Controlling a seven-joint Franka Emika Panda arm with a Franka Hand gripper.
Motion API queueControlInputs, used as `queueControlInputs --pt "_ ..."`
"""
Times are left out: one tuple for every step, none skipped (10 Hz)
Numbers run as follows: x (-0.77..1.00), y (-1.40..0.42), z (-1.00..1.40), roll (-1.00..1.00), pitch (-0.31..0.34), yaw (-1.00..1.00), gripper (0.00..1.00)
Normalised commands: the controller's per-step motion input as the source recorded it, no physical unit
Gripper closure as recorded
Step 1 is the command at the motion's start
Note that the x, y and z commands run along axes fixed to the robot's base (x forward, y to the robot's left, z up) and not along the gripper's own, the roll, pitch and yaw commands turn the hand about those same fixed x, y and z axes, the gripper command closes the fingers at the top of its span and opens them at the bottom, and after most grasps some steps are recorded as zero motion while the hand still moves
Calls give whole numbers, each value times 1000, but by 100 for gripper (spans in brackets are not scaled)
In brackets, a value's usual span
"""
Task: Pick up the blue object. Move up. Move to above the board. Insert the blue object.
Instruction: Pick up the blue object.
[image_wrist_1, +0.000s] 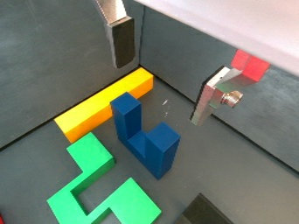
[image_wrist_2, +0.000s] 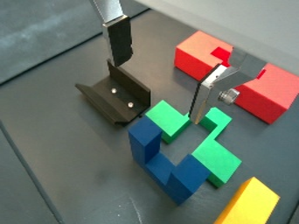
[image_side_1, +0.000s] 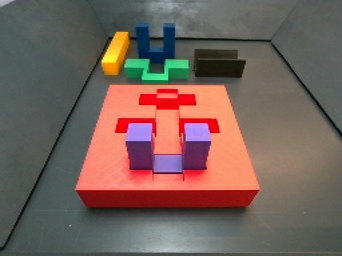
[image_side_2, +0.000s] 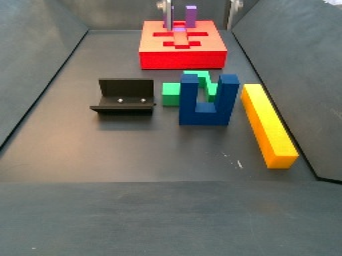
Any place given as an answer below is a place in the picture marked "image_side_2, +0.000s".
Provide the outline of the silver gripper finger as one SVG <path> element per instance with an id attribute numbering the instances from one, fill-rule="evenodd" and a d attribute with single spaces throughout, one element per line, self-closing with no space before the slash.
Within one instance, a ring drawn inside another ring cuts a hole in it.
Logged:
<path id="1" fill-rule="evenodd" d="M 164 27 L 172 30 L 172 0 L 159 0 L 156 7 L 163 11 Z"/>
<path id="2" fill-rule="evenodd" d="M 243 8 L 243 0 L 230 0 L 230 10 L 228 10 L 228 19 L 227 19 L 227 29 L 232 27 L 234 16 Z"/>

